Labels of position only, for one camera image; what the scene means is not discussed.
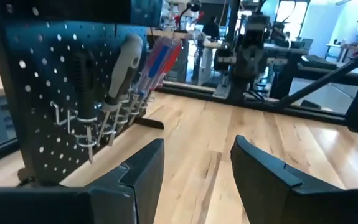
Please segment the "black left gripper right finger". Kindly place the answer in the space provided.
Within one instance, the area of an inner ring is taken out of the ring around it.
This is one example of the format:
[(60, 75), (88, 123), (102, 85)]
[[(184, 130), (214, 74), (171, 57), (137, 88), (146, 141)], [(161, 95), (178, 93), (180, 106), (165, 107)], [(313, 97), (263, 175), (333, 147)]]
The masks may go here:
[(236, 136), (233, 176), (250, 224), (358, 224), (358, 190), (300, 171)]

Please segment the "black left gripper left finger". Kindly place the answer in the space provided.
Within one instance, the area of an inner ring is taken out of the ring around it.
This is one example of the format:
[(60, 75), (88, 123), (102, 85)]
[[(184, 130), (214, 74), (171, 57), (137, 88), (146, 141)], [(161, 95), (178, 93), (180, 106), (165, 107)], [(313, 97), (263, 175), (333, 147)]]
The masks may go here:
[(153, 224), (164, 172), (164, 140), (154, 139), (88, 184), (87, 224)]

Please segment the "blue and black screwdriver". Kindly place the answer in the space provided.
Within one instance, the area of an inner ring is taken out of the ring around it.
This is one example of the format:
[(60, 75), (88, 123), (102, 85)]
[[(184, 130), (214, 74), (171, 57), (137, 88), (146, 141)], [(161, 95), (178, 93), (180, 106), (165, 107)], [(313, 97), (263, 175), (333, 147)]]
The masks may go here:
[(122, 101), (120, 101), (120, 102), (118, 103), (117, 111), (114, 113), (114, 116), (113, 116), (112, 133), (111, 133), (110, 138), (109, 138), (109, 141), (108, 141), (108, 145), (109, 145), (109, 146), (112, 146), (112, 145), (113, 145), (113, 141), (115, 140), (116, 127), (117, 127), (117, 124), (118, 124), (118, 117), (119, 117), (119, 115), (120, 115), (120, 109), (121, 109), (122, 104), (123, 104)]

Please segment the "dark-tipped nut driver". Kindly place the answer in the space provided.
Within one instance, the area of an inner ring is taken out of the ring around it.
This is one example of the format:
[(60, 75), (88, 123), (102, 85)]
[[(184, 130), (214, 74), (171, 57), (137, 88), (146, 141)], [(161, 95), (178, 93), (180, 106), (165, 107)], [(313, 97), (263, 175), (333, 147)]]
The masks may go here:
[(111, 83), (106, 97), (101, 104), (101, 110), (105, 112), (104, 120), (99, 130), (97, 145), (105, 135), (105, 128), (110, 113), (119, 114), (123, 95), (131, 85), (133, 77), (136, 75), (141, 54), (143, 50), (143, 40), (138, 34), (128, 34), (120, 47), (120, 53), (111, 74)]

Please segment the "black-handled Phillips screwdriver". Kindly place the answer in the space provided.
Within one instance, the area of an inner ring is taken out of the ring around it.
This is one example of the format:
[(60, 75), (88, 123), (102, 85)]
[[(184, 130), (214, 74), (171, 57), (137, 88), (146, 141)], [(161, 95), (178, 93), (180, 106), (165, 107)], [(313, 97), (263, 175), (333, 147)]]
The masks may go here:
[(93, 60), (89, 52), (74, 52), (69, 62), (69, 75), (77, 94), (78, 120), (85, 125), (88, 160), (93, 164), (93, 137), (91, 125), (97, 120), (94, 104)]

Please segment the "black metal pegboard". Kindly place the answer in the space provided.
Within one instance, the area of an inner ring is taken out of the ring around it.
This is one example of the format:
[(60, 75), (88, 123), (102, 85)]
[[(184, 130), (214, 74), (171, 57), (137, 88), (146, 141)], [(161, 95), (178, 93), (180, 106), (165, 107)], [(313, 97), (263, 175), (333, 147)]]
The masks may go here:
[[(101, 105), (128, 34), (146, 40), (149, 27), (87, 21), (53, 21), (8, 15), (0, 6), (0, 76), (27, 174), (41, 184), (58, 184), (88, 160), (88, 148), (76, 144), (66, 126), (55, 123), (54, 102), (78, 111), (69, 75), (74, 52), (93, 60), (94, 104)], [(76, 120), (73, 130), (85, 135)]]

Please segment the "clear red-handled screwdriver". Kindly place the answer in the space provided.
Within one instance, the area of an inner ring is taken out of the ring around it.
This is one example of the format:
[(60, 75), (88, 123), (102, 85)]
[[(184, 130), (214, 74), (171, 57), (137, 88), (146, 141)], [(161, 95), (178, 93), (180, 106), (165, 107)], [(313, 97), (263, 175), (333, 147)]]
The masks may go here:
[(170, 71), (180, 49), (181, 44), (173, 42), (154, 45), (136, 87), (136, 92), (139, 95), (136, 104), (138, 116), (148, 107), (148, 97)]

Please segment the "large red-handled flathead screwdriver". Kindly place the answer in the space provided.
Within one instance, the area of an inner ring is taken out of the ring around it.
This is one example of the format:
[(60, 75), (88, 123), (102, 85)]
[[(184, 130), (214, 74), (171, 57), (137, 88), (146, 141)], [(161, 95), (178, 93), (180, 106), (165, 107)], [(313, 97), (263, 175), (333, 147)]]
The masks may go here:
[(163, 53), (162, 56), (158, 55), (156, 58), (157, 67), (150, 69), (150, 81), (146, 87), (145, 94), (143, 99), (141, 100), (143, 108), (146, 108), (148, 98), (150, 97), (151, 93), (159, 86), (162, 85), (163, 78), (169, 73), (172, 69), (175, 61), (178, 58), (178, 55), (181, 51), (181, 45), (173, 45), (173, 46), (166, 46), (164, 45), (160, 50), (160, 54)]

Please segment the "person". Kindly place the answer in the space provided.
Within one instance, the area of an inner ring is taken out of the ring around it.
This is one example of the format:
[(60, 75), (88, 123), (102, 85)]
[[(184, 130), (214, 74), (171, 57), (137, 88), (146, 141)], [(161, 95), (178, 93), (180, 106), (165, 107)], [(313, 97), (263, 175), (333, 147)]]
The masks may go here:
[(202, 32), (210, 36), (212, 40), (219, 39), (219, 25), (216, 23), (216, 17), (212, 16), (203, 26)]

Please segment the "black desk lamp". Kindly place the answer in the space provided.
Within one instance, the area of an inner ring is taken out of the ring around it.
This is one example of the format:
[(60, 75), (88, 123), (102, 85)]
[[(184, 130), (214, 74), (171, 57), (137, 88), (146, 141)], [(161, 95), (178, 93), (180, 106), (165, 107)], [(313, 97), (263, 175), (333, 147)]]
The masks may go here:
[(185, 8), (181, 11), (179, 15), (179, 21), (186, 15), (188, 11), (191, 11), (192, 13), (198, 13), (201, 8), (201, 0), (182, 0), (182, 5), (185, 6)]

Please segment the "black plastic pegboard bin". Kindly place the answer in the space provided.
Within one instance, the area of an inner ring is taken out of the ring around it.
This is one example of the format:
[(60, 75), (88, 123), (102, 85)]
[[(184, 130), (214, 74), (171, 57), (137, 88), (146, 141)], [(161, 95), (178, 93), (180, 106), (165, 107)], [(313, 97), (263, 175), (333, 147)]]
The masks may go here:
[(0, 0), (8, 15), (157, 27), (163, 0)]

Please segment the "black table frame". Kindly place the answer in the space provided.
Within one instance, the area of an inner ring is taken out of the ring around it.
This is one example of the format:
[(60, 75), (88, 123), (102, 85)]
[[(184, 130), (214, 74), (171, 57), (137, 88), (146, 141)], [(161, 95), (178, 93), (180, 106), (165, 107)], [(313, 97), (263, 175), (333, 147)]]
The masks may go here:
[(225, 99), (213, 97), (211, 93), (205, 90), (196, 90), (180, 85), (163, 85), (156, 88), (157, 92), (168, 93), (177, 96), (185, 96), (195, 98), (198, 100), (212, 101), (225, 105), (239, 106), (241, 108), (250, 108), (254, 110), (267, 111), (270, 113), (283, 114), (287, 116), (294, 116), (298, 118), (310, 119), (331, 124), (338, 124), (346, 126), (350, 131), (358, 133), (358, 92), (353, 102), (349, 106), (346, 114), (339, 114), (337, 112), (317, 110), (308, 107), (296, 106), (294, 103), (305, 96), (315, 92), (316, 90), (328, 85), (341, 77), (347, 72), (358, 67), (358, 57), (344, 66), (335, 69), (332, 72), (317, 79), (312, 84), (304, 87), (292, 95), (282, 96), (279, 100), (246, 100), (244, 97), (245, 87), (249, 81), (242, 77), (231, 78), (231, 87), (228, 92), (228, 97)]

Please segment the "short chrome hook rail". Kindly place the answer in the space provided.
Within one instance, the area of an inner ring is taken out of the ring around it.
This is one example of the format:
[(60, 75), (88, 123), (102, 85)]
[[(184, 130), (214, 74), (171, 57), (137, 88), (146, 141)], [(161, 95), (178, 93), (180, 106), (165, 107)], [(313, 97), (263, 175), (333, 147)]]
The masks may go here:
[[(67, 118), (60, 119), (61, 107), (54, 102), (50, 105), (55, 108), (55, 123), (58, 126), (66, 126), (68, 133), (75, 136), (76, 144), (82, 147), (94, 149), (102, 143), (103, 139), (111, 146), (114, 139), (132, 124), (139, 124), (150, 128), (164, 129), (162, 122), (143, 118), (143, 113), (148, 107), (148, 95), (128, 92), (121, 95), (118, 104), (114, 108), (105, 109), (102, 105), (91, 105), (85, 102), (84, 110), (67, 110)], [(82, 123), (86, 134), (76, 133), (71, 125), (73, 120)]]

